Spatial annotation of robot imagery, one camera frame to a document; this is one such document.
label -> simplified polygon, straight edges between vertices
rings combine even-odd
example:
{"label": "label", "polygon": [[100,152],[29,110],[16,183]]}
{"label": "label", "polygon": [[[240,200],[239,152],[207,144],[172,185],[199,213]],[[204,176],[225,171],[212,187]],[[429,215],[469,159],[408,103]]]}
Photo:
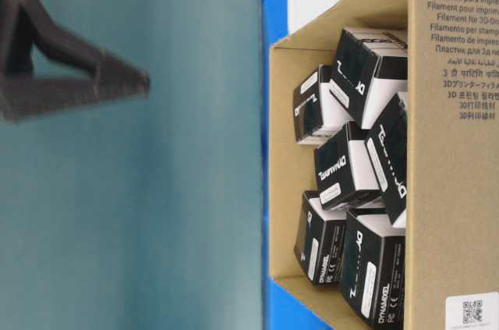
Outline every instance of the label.
{"label": "label", "polygon": [[371,305],[373,303],[374,283],[376,282],[376,266],[372,262],[367,263],[366,281],[364,282],[364,294],[360,312],[365,318],[369,318]]}
{"label": "label", "polygon": [[305,80],[300,87],[300,92],[301,94],[304,94],[306,90],[308,90],[310,87],[312,87],[315,83],[317,83],[318,75],[317,71],[307,80]]}
{"label": "label", "polygon": [[330,92],[336,96],[336,98],[346,107],[348,108],[350,106],[350,98],[349,96],[336,84],[334,80],[330,80],[329,84],[331,85],[330,87]]}
{"label": "label", "polygon": [[450,296],[445,300],[445,330],[499,328],[499,293]]}
{"label": "label", "polygon": [[331,187],[329,187],[327,190],[320,193],[319,195],[320,202],[322,204],[326,204],[328,201],[333,200],[334,198],[338,197],[340,194],[342,194],[340,183],[336,183]]}
{"label": "label", "polygon": [[388,188],[388,181],[386,175],[384,174],[383,167],[381,166],[380,158],[377,155],[372,138],[367,141],[367,150],[369,151],[371,160],[373,160],[374,171],[376,172],[377,180],[380,182],[381,190],[384,192]]}
{"label": "label", "polygon": [[317,239],[312,240],[312,250],[310,251],[310,262],[309,262],[309,278],[313,281],[313,276],[315,274],[315,267],[317,264],[317,252],[319,251],[319,242]]}
{"label": "label", "polygon": [[466,123],[496,120],[499,101],[499,0],[424,0],[431,17],[428,51],[442,84],[442,104]]}

black box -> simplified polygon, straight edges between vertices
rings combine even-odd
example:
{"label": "black box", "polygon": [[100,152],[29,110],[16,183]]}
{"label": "black box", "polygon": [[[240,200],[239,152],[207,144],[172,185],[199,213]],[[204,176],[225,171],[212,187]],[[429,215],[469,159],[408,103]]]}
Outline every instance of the black box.
{"label": "black box", "polygon": [[405,227],[407,198],[407,93],[398,92],[374,123],[366,138],[388,217]]}
{"label": "black box", "polygon": [[355,122],[314,151],[317,189],[323,209],[359,206],[380,196],[364,140]]}
{"label": "black box", "polygon": [[346,211],[324,211],[319,193],[303,193],[295,255],[314,285],[338,283],[342,274]]}
{"label": "black box", "polygon": [[331,66],[320,65],[293,92],[296,141],[323,144],[352,118],[330,89]]}
{"label": "black box", "polygon": [[393,95],[407,90],[405,31],[345,28],[331,73],[331,93],[362,129]]}
{"label": "black box", "polygon": [[344,253],[343,297],[374,328],[403,329],[405,230],[384,209],[350,209]]}

cardboard box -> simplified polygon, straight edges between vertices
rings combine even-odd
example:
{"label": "cardboard box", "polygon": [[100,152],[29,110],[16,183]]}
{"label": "cardboard box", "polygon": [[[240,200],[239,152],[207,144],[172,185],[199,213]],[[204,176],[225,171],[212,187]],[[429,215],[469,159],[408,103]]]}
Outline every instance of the cardboard box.
{"label": "cardboard box", "polygon": [[352,118],[331,94],[331,67],[320,65],[293,92],[296,141],[321,145]]}
{"label": "cardboard box", "polygon": [[342,295],[373,328],[402,329],[405,230],[391,226],[384,209],[347,215]]}
{"label": "cardboard box", "polygon": [[305,191],[295,256],[314,285],[339,283],[342,274],[346,211],[324,211],[317,191]]}
{"label": "cardboard box", "polygon": [[405,228],[407,93],[398,92],[368,132],[366,148],[391,224]]}
{"label": "cardboard box", "polygon": [[323,209],[357,207],[380,196],[365,145],[367,133],[348,122],[313,152]]}
{"label": "cardboard box", "polygon": [[[437,11],[432,2],[439,6],[456,5],[458,11]],[[461,5],[474,6],[475,12],[459,12]],[[462,71],[465,76],[469,75],[466,68],[470,67],[464,63],[465,59],[475,59],[476,66],[472,67],[481,69],[487,79],[487,72],[492,73],[491,68],[487,69],[487,59],[492,63],[491,50],[495,47],[484,49],[485,53],[490,49],[490,55],[480,59],[480,65],[481,56],[468,53],[477,48],[481,53],[485,44],[445,44],[435,41],[435,37],[432,39],[432,34],[440,31],[431,28],[432,23],[439,22],[457,25],[464,28],[466,41],[468,37],[470,41],[478,40],[479,28],[492,30],[494,25],[490,21],[479,24],[469,20],[469,15],[472,20],[476,18],[477,6],[482,8],[480,11],[486,8],[481,0],[466,3],[464,0],[342,0],[271,49],[269,273],[277,284],[335,330],[368,329],[369,326],[336,288],[323,290],[310,285],[292,252],[301,195],[304,190],[315,188],[313,148],[299,146],[295,140],[290,118],[292,92],[321,63],[331,64],[343,27],[408,29],[407,175],[410,191],[407,194],[404,324],[405,330],[441,330],[445,328],[448,297],[499,290],[499,251],[495,247],[499,240],[496,144],[499,123],[496,119],[471,119],[471,111],[461,109],[468,107],[471,101],[460,97],[466,98],[466,92],[473,97],[474,90],[466,90],[464,84],[461,88],[460,83],[452,83],[452,87],[455,85],[452,89],[445,87],[444,82],[452,79],[454,68],[460,81],[464,81]],[[453,16],[465,18],[453,23],[450,21]],[[490,18],[497,17],[491,13]],[[476,34],[470,32],[473,30],[477,30]],[[441,36],[463,34],[441,32]]]}
{"label": "cardboard box", "polygon": [[331,73],[331,93],[364,130],[393,95],[407,90],[407,33],[342,30]]}

dynamixel box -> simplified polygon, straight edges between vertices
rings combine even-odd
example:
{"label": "dynamixel box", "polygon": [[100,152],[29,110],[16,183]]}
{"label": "dynamixel box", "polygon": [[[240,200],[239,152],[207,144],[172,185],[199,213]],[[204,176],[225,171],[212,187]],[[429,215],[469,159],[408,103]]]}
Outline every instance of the dynamixel box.
{"label": "dynamixel box", "polygon": [[405,227],[407,197],[407,93],[398,92],[380,114],[366,138],[367,152],[388,217]]}
{"label": "dynamixel box", "polygon": [[352,118],[330,89],[331,66],[320,65],[293,92],[296,141],[323,144]]}
{"label": "dynamixel box", "polygon": [[407,32],[344,28],[331,74],[331,93],[365,130],[392,96],[407,90]]}
{"label": "dynamixel box", "polygon": [[342,273],[346,211],[324,211],[319,193],[303,193],[295,255],[315,285],[338,283]]}
{"label": "dynamixel box", "polygon": [[343,274],[343,297],[374,328],[402,329],[405,230],[395,229],[384,209],[351,209]]}
{"label": "dynamixel box", "polygon": [[359,206],[380,196],[364,144],[367,131],[355,122],[314,151],[317,189],[323,209]]}

black and white box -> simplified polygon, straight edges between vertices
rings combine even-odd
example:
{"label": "black and white box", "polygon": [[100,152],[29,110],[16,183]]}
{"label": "black and white box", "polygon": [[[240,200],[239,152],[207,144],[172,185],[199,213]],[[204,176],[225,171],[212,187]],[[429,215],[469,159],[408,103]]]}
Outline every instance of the black and white box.
{"label": "black and white box", "polygon": [[323,144],[352,118],[330,91],[331,66],[320,65],[293,92],[296,141]]}
{"label": "black and white box", "polygon": [[346,211],[324,211],[319,193],[303,193],[295,255],[314,285],[339,283],[342,273]]}
{"label": "black and white box", "polygon": [[340,288],[359,316],[374,328],[403,329],[405,230],[384,209],[347,211]]}
{"label": "black and white box", "polygon": [[343,29],[330,87],[359,126],[370,129],[393,95],[407,91],[407,32]]}
{"label": "black and white box", "polygon": [[356,207],[380,196],[367,154],[367,131],[347,122],[314,151],[317,189],[323,209]]}
{"label": "black and white box", "polygon": [[367,152],[388,217],[405,228],[407,198],[407,93],[398,92],[374,123],[366,138]]}

